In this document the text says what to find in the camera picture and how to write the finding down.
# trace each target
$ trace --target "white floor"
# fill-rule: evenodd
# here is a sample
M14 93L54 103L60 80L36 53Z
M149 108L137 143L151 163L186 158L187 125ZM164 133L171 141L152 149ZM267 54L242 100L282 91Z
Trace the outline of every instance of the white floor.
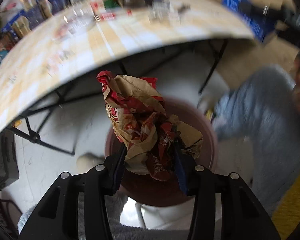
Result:
M128 73L138 76L151 62L145 62L145 57L136 56L126 62ZM177 97L193 106L199 102L198 90L209 71L209 64L203 57L191 52L180 55L175 60L151 72L149 76L157 77L157 90L163 96ZM120 74L116 66L108 70ZM100 85L91 75L81 82L74 94L100 90ZM221 96L227 91L223 79L214 73L204 94L213 92ZM38 128L46 113L29 118L33 130ZM26 131L23 121L19 127ZM49 150L37 144L32 144L16 136L17 161L20 178L2 191L6 198L14 200L22 212L35 205L54 180L63 171L77 174L76 159L87 152L103 156L105 140L110 121L107 117L102 96L57 108L40 133L42 141L55 146L72 150L75 156ZM228 174L238 172L246 182L252 177L251 146L242 138L223 142L219 145L219 162L217 171ZM157 229L187 229L190 226L194 201L167 208L143 206L145 224L148 228ZM221 217L220 202L218 202L217 218ZM135 209L135 201L129 199L121 216L121 222L126 225L140 226Z

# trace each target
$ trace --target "blue-gray pants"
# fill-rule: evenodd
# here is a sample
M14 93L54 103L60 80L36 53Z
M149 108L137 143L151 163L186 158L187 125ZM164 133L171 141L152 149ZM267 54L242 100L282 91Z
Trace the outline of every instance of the blue-gray pants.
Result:
M215 107L226 124L215 127L219 140L249 136L253 142L252 190L271 215L278 201L300 174L300 116L294 108L293 80L278 66L263 68L236 91L224 95ZM120 224L127 197L106 197L114 239L179 240L188 231L148 230ZM84 238L83 202L79 203L79 236Z

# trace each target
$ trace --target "pink trash bin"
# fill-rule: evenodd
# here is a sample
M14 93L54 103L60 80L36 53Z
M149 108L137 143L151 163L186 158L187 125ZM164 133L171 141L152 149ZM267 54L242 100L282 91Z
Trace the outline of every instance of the pink trash bin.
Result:
M180 121L202 133L203 145L196 162L214 172L218 161L217 136L204 114L188 103L172 98L165 98L165 110L168 115L177 115ZM105 157L118 152L120 146L121 143L111 128L106 140ZM141 204L156 207L173 206L192 198L185 196L179 189L175 175L168 181L158 181L150 175L138 175L125 170L119 190Z

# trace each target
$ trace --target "checkered tablecloth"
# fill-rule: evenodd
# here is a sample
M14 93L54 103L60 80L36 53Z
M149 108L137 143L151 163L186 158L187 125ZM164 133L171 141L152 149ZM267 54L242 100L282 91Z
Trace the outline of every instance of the checkered tablecloth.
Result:
M191 6L181 22L151 22L149 9L96 23L88 32L56 43L63 11L24 37L0 66L0 132L44 95L93 69L153 48L211 38L253 38L239 18L210 0L170 0Z

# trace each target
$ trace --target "food wrapper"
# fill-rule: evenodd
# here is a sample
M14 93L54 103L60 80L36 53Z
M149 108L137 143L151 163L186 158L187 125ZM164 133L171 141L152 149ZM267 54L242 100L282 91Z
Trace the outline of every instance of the food wrapper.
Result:
M101 71L97 79L114 133L127 147L128 171L169 180L174 169L170 146L177 137L184 154L199 157L202 134L176 115L167 116L156 78L113 77L110 71Z

